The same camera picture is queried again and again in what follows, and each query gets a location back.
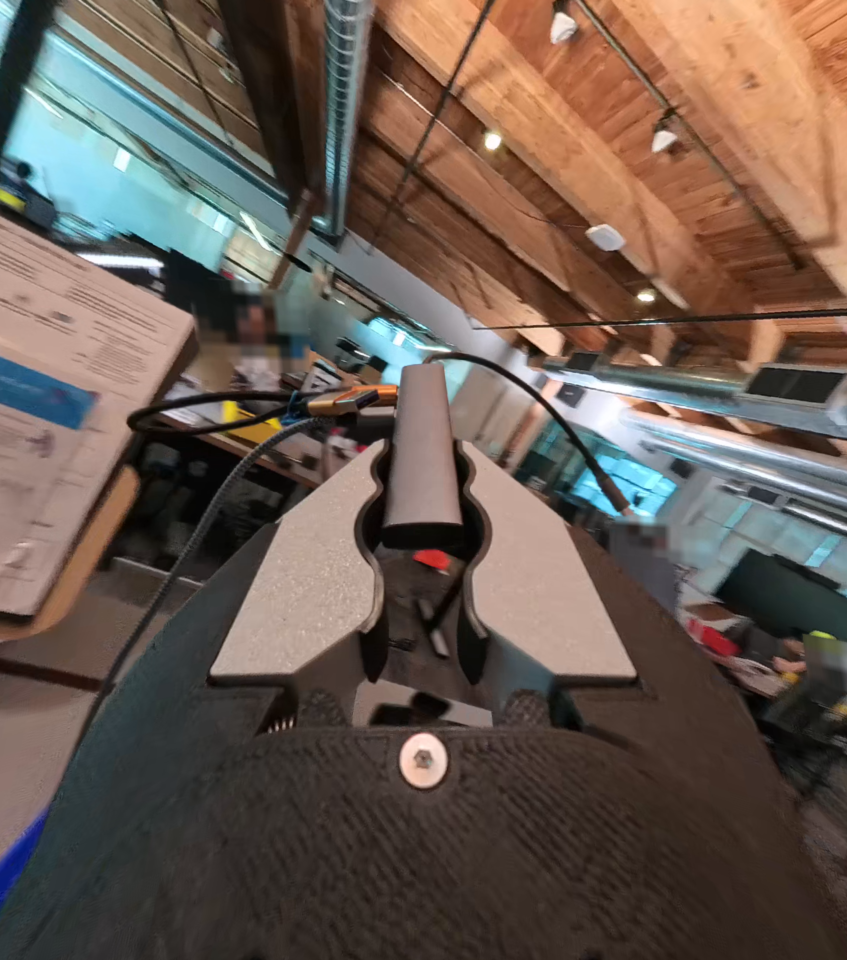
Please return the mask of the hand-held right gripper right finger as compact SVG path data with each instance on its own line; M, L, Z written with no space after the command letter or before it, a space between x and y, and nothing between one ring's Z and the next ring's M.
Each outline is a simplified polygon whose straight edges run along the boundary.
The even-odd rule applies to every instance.
M571 537L570 527L477 447L466 493L485 522L469 595L490 654L523 655L543 677L571 685L626 685L638 674Z

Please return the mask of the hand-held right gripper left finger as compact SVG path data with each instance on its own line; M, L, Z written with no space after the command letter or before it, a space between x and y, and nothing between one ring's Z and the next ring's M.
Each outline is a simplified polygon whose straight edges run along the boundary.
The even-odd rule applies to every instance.
M382 493L380 439L289 510L208 679L224 686L358 687L362 640L383 610L380 566L359 522Z

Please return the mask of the black hub cable grey plug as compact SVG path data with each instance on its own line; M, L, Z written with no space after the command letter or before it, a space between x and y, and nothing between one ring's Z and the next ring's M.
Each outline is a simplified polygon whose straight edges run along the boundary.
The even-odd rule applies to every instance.
M550 415L554 423L559 426L562 433L568 439L570 444L577 450L585 461L585 465L592 472L594 479L602 492L609 500L612 508L621 516L632 518L636 515L631 502L620 490L615 481L598 462L597 457L589 450L583 440L577 435L574 427L571 426L561 413L552 405L552 403L543 396L535 387L528 384L522 378L505 368L501 364L478 356L476 354L466 353L464 351L449 351L446 353L437 353L427 356L423 361L425 364L434 362L460 361L472 366L478 366L486 369L502 378L518 389L524 391L530 399L537 404L539 408Z

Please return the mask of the long grey usb hub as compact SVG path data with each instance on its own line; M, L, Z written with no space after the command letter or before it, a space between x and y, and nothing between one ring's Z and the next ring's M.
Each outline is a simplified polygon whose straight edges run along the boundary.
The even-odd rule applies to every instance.
M463 528L444 369L433 363L405 366L390 444L382 545L442 548L452 545Z

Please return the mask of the black cable orange plugs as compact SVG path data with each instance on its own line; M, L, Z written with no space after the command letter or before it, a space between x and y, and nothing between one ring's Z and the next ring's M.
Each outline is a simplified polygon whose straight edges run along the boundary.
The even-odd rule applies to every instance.
M306 419L339 419L353 417L360 412L395 407L398 387L392 385L356 386L346 390L285 391L285 390L222 390L205 391L165 399L151 406L132 411L126 425L131 433L144 436L164 436L179 433L203 437L232 433L236 430L263 425L277 420L287 426L296 426ZM271 404L271 409L243 418L213 422L203 426L175 427L157 423L159 416L175 410L206 406L214 402L235 402L247 406L250 402Z

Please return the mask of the black monitor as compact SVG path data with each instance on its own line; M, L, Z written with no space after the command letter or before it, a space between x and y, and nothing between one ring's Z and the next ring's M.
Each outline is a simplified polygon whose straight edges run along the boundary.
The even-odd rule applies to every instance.
M774 637L818 631L847 642L847 596L838 583L788 558L749 549L713 596Z

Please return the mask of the black metal pole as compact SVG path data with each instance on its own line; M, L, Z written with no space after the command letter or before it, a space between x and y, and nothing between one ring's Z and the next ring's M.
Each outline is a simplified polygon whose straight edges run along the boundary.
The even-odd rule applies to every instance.
M0 162L59 1L21 1L0 56Z

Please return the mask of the large metal duct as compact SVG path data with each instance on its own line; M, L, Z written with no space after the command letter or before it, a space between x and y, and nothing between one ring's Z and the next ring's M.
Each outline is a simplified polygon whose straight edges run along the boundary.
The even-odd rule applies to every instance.
M533 357L529 367L585 390L847 441L847 367L764 364L732 373L613 364L584 350Z

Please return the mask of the spiral metal duct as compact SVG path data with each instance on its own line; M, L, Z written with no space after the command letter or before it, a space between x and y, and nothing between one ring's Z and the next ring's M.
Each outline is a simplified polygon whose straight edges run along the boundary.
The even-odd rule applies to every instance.
M374 1L324 1L322 236L339 246L346 210L367 73Z

